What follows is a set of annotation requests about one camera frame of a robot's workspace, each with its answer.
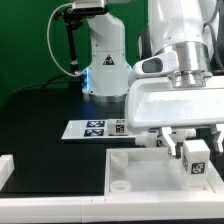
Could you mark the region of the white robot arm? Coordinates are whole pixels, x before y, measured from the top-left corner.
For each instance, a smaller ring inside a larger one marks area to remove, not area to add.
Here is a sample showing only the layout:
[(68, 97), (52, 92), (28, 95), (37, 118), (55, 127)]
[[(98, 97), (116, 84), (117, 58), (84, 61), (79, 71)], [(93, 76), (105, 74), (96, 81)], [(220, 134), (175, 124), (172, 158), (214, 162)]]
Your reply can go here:
[(126, 94), (125, 125), (133, 132), (209, 126), (223, 152), (224, 77), (215, 76), (220, 0), (148, 0), (151, 55), (133, 67), (116, 49), (121, 33), (110, 15), (88, 21), (97, 43), (86, 92), (96, 98)]

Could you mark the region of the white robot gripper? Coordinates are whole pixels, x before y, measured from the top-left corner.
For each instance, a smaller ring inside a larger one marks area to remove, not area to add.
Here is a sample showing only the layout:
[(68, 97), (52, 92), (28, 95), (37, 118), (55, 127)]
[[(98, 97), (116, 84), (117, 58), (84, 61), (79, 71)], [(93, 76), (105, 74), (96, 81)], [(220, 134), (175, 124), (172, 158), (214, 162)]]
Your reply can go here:
[(224, 141), (224, 76), (203, 75), (202, 87), (175, 88), (171, 77), (179, 67), (170, 51), (137, 62), (129, 75), (125, 124), (132, 132), (160, 129), (160, 139), (171, 158), (181, 151), (171, 138), (173, 128), (210, 126), (217, 154)]

